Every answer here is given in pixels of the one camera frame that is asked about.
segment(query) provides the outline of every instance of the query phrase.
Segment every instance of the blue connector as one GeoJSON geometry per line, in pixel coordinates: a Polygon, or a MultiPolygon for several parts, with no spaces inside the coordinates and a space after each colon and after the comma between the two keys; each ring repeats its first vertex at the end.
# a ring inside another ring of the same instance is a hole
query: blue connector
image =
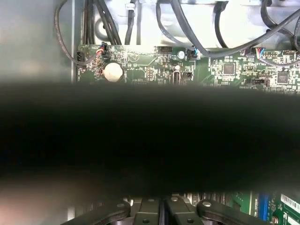
{"type": "Polygon", "coordinates": [[[267,212],[268,212],[268,195],[259,194],[258,196],[258,218],[263,221],[267,221],[267,212]]]}

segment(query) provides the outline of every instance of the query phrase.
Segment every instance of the gray metal panel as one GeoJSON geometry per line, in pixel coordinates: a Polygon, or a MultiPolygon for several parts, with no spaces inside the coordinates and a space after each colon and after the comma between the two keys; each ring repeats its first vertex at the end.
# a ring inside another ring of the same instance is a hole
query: gray metal panel
{"type": "MultiPolygon", "coordinates": [[[[0,82],[71,80],[71,62],[62,53],[53,28],[59,2],[0,1],[0,82]]],[[[70,51],[73,31],[74,44],[80,41],[80,4],[82,0],[69,0],[61,11],[61,32],[70,51]]]]}

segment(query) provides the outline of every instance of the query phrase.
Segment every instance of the capacitor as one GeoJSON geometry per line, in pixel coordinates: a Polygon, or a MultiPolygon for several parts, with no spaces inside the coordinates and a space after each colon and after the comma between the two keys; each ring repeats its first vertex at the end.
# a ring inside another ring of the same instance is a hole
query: capacitor
{"type": "Polygon", "coordinates": [[[180,65],[173,66],[173,71],[179,71],[180,70],[180,65]]]}
{"type": "Polygon", "coordinates": [[[271,224],[278,224],[278,218],[276,216],[272,216],[271,224]]]}
{"type": "Polygon", "coordinates": [[[177,53],[177,57],[178,57],[178,59],[180,59],[180,60],[183,60],[183,59],[185,58],[185,56],[186,56],[186,54],[184,53],[184,51],[179,51],[179,52],[177,53]]]}

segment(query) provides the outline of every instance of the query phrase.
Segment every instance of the sticker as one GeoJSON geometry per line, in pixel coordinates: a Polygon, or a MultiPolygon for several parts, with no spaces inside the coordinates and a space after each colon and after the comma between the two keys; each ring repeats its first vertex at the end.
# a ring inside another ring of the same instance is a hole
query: sticker
{"type": "Polygon", "coordinates": [[[289,197],[281,194],[281,201],[284,204],[286,204],[287,206],[291,207],[296,212],[300,213],[300,204],[296,203],[294,200],[292,200],[289,197]]]}
{"type": "Polygon", "coordinates": [[[291,218],[291,217],[288,217],[288,218],[287,218],[287,222],[288,222],[290,225],[300,225],[296,220],[294,220],[294,219],[291,218]]]}

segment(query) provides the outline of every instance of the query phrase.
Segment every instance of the green circuit board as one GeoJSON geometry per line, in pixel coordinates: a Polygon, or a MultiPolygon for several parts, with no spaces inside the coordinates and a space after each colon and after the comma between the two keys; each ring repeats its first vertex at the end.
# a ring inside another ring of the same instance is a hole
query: green circuit board
{"type": "MultiPolygon", "coordinates": [[[[81,45],[78,52],[86,60],[96,54],[100,45],[81,45]]],[[[235,87],[267,92],[299,92],[300,65],[274,67],[257,59],[256,49],[244,50],[219,59],[202,58],[181,47],[110,45],[106,57],[77,70],[77,80],[86,83],[108,82],[103,75],[110,63],[123,70],[118,82],[128,84],[199,85],[235,87]]],[[[296,51],[264,50],[262,57],[275,63],[300,59],[296,51]]]]}
{"type": "Polygon", "coordinates": [[[300,225],[300,194],[274,193],[268,202],[267,221],[278,225],[300,225]]]}
{"type": "Polygon", "coordinates": [[[229,206],[251,216],[258,217],[258,193],[253,191],[233,193],[229,206]]]}

